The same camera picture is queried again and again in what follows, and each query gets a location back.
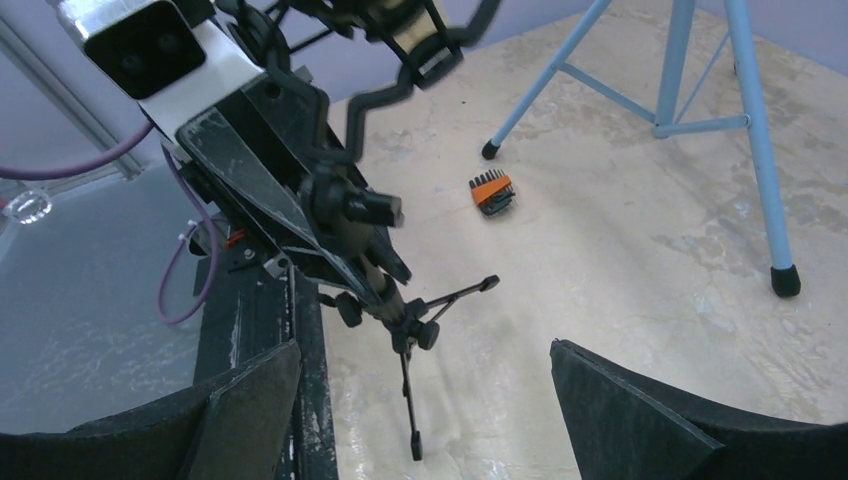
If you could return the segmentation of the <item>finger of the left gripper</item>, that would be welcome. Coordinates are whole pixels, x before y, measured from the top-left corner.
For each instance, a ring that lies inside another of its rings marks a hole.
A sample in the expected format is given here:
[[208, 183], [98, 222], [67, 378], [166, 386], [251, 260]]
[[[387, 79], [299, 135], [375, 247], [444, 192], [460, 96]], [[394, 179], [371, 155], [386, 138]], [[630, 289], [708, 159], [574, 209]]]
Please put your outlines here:
[[383, 287], [387, 274], [401, 285], [406, 285], [412, 273], [394, 249], [387, 227], [367, 226], [367, 246], [364, 251], [364, 274], [369, 287]]
[[258, 112], [208, 109], [177, 129], [177, 142], [247, 202], [273, 248], [304, 277], [379, 301], [361, 270], [320, 245], [297, 195], [306, 170]]

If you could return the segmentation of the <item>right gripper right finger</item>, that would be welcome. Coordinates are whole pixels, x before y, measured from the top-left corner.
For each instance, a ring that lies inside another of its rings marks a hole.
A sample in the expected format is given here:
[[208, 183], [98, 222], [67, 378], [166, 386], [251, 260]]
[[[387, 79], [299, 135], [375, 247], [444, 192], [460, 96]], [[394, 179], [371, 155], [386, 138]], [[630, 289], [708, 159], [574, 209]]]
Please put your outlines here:
[[584, 479], [844, 479], [847, 426], [761, 415], [628, 370], [569, 340], [552, 377]]

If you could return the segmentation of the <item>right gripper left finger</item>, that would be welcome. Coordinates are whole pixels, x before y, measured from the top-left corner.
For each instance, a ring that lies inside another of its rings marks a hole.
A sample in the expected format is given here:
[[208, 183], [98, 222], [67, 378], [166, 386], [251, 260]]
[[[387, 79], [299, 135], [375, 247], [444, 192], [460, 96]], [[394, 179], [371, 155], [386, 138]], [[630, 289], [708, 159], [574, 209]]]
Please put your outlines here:
[[300, 376], [290, 341], [65, 433], [3, 434], [4, 479], [272, 479]]

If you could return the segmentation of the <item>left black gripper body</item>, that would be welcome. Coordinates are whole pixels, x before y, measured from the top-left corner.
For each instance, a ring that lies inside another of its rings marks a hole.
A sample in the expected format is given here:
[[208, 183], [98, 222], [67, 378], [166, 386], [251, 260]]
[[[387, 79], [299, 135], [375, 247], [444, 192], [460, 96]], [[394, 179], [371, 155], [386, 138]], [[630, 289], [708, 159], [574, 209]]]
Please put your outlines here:
[[209, 196], [266, 258], [357, 265], [371, 244], [367, 184], [327, 122], [328, 98], [262, 74], [188, 120], [177, 144]]

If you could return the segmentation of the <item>black tripod mic stand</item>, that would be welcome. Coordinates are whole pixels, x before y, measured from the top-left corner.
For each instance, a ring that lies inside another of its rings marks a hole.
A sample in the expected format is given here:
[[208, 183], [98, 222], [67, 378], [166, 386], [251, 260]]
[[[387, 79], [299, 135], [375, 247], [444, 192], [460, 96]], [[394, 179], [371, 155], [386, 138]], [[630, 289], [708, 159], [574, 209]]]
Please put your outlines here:
[[[283, 35], [280, 24], [290, 11], [298, 11], [318, 19], [328, 33], [351, 37], [355, 31], [366, 32], [358, 26], [356, 14], [351, 8], [353, 1], [277, 1], [271, 7], [260, 10], [244, 1], [221, 1], [220, 10], [232, 19], [230, 32], [248, 57], [260, 66], [280, 86], [296, 90], [300, 84], [311, 86], [295, 76], [290, 58], [293, 52]], [[495, 1], [481, 2], [470, 21], [464, 26], [447, 25], [450, 38], [457, 41], [460, 53], [438, 64], [426, 64], [421, 70], [405, 64], [399, 59], [400, 68], [393, 84], [379, 90], [354, 95], [347, 106], [344, 160], [357, 162], [361, 159], [365, 141], [365, 117], [373, 109], [387, 107], [408, 99], [415, 90], [434, 86], [451, 73], [463, 59], [465, 48], [475, 45], [491, 25], [498, 10]], [[318, 93], [327, 94], [317, 89]], [[403, 222], [400, 198], [378, 193], [365, 188], [360, 198], [362, 222], [370, 226], [398, 227]], [[364, 273], [364, 256], [356, 268]], [[346, 290], [325, 304], [336, 308], [345, 324], [355, 327], [364, 315], [380, 321], [389, 331], [393, 350], [402, 367], [411, 361], [414, 348], [431, 349], [438, 338], [440, 327], [435, 316], [430, 314], [430, 303], [422, 299], [405, 301], [400, 292], [400, 283], [387, 274], [383, 287], [373, 287], [379, 294], [375, 304], [362, 302], [358, 296]]]

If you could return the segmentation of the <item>beige microphone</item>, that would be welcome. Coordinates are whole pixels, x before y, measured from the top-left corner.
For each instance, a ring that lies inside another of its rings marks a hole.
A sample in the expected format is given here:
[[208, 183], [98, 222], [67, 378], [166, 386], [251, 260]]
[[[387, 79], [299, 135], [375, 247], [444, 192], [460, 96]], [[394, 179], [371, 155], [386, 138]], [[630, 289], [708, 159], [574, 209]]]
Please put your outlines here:
[[353, 1], [351, 8], [366, 39], [384, 41], [405, 64], [427, 70], [460, 53], [443, 1]]

